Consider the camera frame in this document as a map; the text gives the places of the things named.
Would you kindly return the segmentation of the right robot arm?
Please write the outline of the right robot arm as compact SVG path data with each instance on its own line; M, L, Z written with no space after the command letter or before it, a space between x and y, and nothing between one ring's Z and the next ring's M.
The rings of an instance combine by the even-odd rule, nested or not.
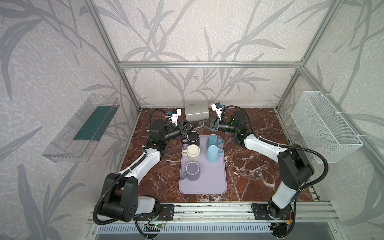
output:
M281 183L269 200L268 206L262 210L257 204L253 204L254 212L278 220L303 190L321 182L327 176L329 164L322 154L314 150L296 144L276 143L259 136L248 112L238 106L233 106L235 112L230 120L226 121L225 112L229 108L221 106L217 110L217 118L201 120L199 125L212 132L231 133L236 145L268 157L279 165ZM310 178L315 174L315 170L307 153L317 156L324 164L323 172L313 181Z

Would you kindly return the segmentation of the grey mug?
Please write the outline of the grey mug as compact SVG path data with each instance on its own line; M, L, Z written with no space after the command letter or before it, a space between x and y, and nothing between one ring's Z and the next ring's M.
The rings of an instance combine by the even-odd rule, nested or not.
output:
M207 105L192 106L185 108L187 122L198 122L210 117L209 107Z

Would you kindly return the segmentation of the aluminium front rail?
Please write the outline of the aluminium front rail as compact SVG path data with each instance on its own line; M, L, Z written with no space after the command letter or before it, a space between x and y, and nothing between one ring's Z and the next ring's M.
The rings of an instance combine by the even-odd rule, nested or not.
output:
M167 223L250 223L282 222L282 220L256 220L248 202L179 202L175 205L172 221ZM298 202L295 216L297 222L339 222L330 202Z

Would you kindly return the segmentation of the lilac rectangular tray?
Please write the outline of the lilac rectangular tray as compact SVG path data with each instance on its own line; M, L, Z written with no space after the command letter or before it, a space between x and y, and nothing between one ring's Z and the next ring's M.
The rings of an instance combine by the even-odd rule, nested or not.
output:
M200 177L196 181L180 180L179 190L182 194L224 194L227 191L227 178L223 145L219 145L219 159L211 163L206 159L208 136L200 136Z

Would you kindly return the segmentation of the white slotted vent strip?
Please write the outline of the white slotted vent strip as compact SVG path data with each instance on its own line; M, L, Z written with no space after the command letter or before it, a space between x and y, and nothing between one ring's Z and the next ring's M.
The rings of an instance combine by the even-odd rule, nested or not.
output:
M147 228L139 224L144 233L270 233L268 223L187 223L187 224L166 224L164 228ZM99 227L99 234L137 234L139 231L135 224L113 224Z

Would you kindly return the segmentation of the lilac purple mug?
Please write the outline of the lilac purple mug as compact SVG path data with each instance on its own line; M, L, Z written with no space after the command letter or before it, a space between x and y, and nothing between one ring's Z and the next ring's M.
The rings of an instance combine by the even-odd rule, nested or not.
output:
M185 172L181 175L181 180L188 180L191 182L197 181L200 178L200 166L196 162L190 162L186 166Z

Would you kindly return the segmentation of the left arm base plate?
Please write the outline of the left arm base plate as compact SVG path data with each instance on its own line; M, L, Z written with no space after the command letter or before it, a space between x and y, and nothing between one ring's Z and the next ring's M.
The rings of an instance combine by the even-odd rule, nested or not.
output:
M152 213L142 213L136 215L138 221L145 221L155 218L160 221L172 221L175 214L175 205L173 204L160 204L155 207L155 210Z

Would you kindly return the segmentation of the black mug white rim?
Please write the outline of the black mug white rim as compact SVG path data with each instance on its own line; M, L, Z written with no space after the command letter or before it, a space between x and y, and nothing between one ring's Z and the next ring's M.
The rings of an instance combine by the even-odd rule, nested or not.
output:
M183 145L197 145L200 146L200 134L196 131L189 132L182 140Z

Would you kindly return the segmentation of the clear plastic wall bin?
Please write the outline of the clear plastic wall bin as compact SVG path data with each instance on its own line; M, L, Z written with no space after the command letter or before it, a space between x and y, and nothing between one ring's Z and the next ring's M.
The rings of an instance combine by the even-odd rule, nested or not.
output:
M90 94L42 155L54 163L86 163L120 107L117 97Z

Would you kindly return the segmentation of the cream white mug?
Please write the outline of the cream white mug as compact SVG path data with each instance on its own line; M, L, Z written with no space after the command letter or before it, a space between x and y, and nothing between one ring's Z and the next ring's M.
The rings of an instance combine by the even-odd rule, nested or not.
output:
M198 145L189 145L185 150L182 151L183 159L189 162L197 162L200 158L200 147Z

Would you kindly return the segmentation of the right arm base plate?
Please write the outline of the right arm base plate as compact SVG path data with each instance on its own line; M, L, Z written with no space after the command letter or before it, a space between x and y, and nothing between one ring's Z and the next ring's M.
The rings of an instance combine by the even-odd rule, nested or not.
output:
M256 220L290 220L293 213L291 205L287 205L285 208L280 209L272 202L268 204L252 203L251 209Z

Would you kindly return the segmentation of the blue mug rear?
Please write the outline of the blue mug rear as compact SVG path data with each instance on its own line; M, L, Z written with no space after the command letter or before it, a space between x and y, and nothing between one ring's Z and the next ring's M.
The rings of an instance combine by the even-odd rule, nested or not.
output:
M217 136L216 134L211 134L208 136L206 146L209 148L210 146L216 146L218 147L219 145L223 145L225 141L220 137Z

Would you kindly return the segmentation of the light blue mug front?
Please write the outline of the light blue mug front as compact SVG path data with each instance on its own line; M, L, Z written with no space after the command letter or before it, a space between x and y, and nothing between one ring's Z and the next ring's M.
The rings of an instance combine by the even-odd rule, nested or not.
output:
M210 145L207 148L206 159L209 163L216 163L219 160L220 156L222 156L223 154L223 149L220 149L215 145Z

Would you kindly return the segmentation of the small green circuit board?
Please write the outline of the small green circuit board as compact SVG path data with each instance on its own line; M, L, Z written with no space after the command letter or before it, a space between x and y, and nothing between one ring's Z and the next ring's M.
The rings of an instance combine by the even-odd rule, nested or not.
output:
M165 228L166 223L154 223L154 224L146 224L146 229L148 231L159 231L160 229Z

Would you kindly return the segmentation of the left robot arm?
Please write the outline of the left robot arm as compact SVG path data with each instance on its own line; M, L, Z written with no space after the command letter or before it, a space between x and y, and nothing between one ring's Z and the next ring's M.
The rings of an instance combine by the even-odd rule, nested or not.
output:
M156 200L151 197L147 204L140 204L139 184L143 177L158 164L167 152L168 141L185 137L197 122L180 122L168 128L163 120L156 120L150 128L150 137L143 153L121 172L107 175L100 199L93 211L93 221L97 225L107 225L117 221L130 222L136 215L156 212Z

